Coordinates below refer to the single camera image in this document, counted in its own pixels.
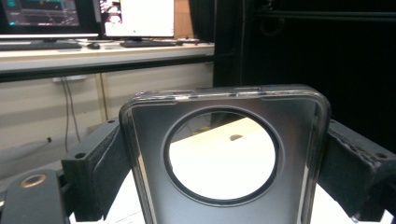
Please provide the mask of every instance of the phone case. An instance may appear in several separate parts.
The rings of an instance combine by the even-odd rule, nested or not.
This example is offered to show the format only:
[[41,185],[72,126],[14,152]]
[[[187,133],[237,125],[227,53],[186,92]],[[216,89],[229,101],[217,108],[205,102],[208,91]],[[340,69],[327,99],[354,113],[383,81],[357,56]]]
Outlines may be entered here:
[[303,85],[139,92],[120,125],[146,223],[309,223],[330,114]]

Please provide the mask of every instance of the computer monitor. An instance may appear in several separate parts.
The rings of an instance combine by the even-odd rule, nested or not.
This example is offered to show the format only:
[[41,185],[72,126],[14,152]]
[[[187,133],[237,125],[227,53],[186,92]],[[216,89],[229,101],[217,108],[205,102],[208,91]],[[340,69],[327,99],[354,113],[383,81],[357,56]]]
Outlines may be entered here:
[[0,39],[95,38],[100,33],[94,0],[0,0],[0,4]]
[[97,0],[103,38],[174,36],[174,0]]

